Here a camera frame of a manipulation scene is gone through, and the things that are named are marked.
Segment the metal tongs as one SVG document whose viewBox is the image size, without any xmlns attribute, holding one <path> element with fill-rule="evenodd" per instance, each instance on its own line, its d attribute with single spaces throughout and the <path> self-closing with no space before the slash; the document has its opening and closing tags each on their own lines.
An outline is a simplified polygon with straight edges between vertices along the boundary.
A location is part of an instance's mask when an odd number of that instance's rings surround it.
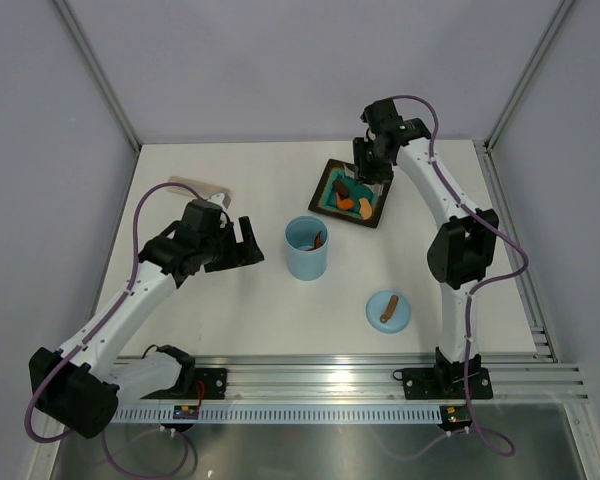
<svg viewBox="0 0 600 480">
<path fill-rule="evenodd" d="M 376 201 L 380 201 L 382 198 L 384 198 L 387 194 L 388 191 L 388 185 L 387 184 L 373 184 L 370 186 L 370 190 L 373 193 L 374 199 Z"/>
</svg>

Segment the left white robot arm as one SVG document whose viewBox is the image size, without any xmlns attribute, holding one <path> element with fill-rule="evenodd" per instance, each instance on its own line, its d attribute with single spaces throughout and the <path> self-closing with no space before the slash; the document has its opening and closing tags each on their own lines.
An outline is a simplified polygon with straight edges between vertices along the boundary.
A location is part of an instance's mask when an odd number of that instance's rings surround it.
<svg viewBox="0 0 600 480">
<path fill-rule="evenodd" d="M 148 317 L 188 278 L 264 259 L 249 217 L 233 222 L 221 204 L 200 197 L 145 245 L 134 237 L 132 247 L 130 277 L 118 293 L 56 350 L 41 347 L 30 358 L 32 397 L 24 414 L 30 439 L 46 440 L 34 431 L 35 411 L 90 439 L 105 430 L 122 405 L 155 393 L 200 395 L 204 384 L 197 377 L 196 360 L 176 347 L 160 346 L 123 367 L 115 361 Z"/>
</svg>

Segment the orange shrimp food piece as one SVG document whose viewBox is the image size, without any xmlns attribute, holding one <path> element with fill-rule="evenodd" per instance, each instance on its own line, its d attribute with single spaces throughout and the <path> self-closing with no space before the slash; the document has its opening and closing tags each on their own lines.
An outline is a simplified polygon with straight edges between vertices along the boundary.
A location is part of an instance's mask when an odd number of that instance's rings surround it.
<svg viewBox="0 0 600 480">
<path fill-rule="evenodd" d="M 322 247 L 322 245 L 323 245 L 322 232 L 318 231 L 316 236 L 313 239 L 312 245 L 309 247 L 309 251 L 318 250 Z"/>
</svg>

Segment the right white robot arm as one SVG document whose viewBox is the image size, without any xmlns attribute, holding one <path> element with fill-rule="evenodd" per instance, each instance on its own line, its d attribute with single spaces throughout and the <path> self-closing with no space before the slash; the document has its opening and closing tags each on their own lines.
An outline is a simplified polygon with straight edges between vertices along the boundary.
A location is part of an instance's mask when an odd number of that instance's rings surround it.
<svg viewBox="0 0 600 480">
<path fill-rule="evenodd" d="M 438 130 L 418 118 L 406 120 L 391 98 L 366 106 L 367 132 L 353 141 L 359 183 L 387 184 L 400 169 L 429 208 L 437 233 L 427 250 L 431 275 L 439 283 L 442 328 L 430 367 L 394 373 L 408 400 L 461 400 L 493 396 L 482 366 L 472 321 L 472 289 L 482 281 L 495 254 L 499 218 L 466 196 L 444 166 L 435 146 Z"/>
</svg>

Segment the light blue cup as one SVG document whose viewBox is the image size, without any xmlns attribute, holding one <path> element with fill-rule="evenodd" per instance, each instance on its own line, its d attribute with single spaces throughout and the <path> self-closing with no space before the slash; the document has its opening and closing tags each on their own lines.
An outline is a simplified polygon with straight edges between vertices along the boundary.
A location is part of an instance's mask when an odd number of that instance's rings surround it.
<svg viewBox="0 0 600 480">
<path fill-rule="evenodd" d="M 322 232 L 323 245 L 309 251 L 317 232 Z M 301 281 L 313 281 L 321 277 L 327 268 L 329 234 L 326 225 L 314 216 L 292 219 L 284 231 L 285 257 L 289 273 Z"/>
</svg>

